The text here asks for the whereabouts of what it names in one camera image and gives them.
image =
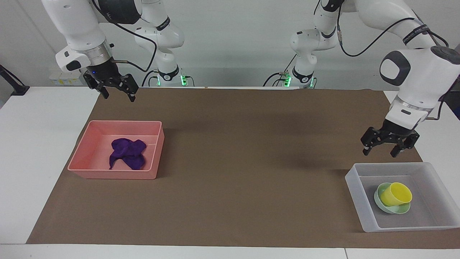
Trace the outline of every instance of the pink plastic bin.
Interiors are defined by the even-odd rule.
[[[145,165],[132,170],[123,160],[109,170],[112,141],[127,138],[145,142]],[[165,136],[159,121],[90,121],[70,160],[68,170],[87,179],[155,179]]]

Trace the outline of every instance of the white table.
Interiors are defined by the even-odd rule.
[[[0,258],[460,258],[460,250],[24,245],[97,97],[85,87],[33,87],[0,110]],[[460,204],[460,121],[446,108],[417,130],[420,156]]]

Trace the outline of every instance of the yellow cup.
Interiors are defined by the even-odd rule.
[[[400,182],[392,183],[380,196],[386,206],[398,206],[412,201],[409,188]]]

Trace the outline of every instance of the light green bowl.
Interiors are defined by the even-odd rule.
[[[383,202],[380,200],[380,196],[382,193],[391,185],[389,182],[385,182],[377,188],[374,193],[374,201],[379,207],[379,209],[383,210],[388,214],[405,214],[410,210],[410,203],[398,205],[398,206],[385,206]]]

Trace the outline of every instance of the white wall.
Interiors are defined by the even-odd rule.
[[[2,78],[0,78],[0,107],[8,100],[11,86]]]
[[[183,29],[185,45],[174,52],[180,65],[203,86],[260,86],[266,77],[283,70],[294,52],[293,32],[314,27],[316,0],[164,0],[172,21]],[[65,46],[40,0],[0,1],[0,60],[17,69],[31,85],[48,85],[48,69],[56,69],[54,52]],[[436,33],[453,46],[460,43],[460,1],[406,0]],[[380,32],[367,28],[356,13],[342,19],[344,45],[350,53],[365,48]],[[141,21],[127,26],[145,26]],[[146,67],[149,55],[133,37],[112,24],[102,24],[116,59],[129,59]],[[318,52],[318,88],[388,89],[379,77],[379,64],[392,50],[405,46],[394,35],[385,35],[369,52],[346,57],[339,48]],[[142,73],[120,65],[140,83]]]

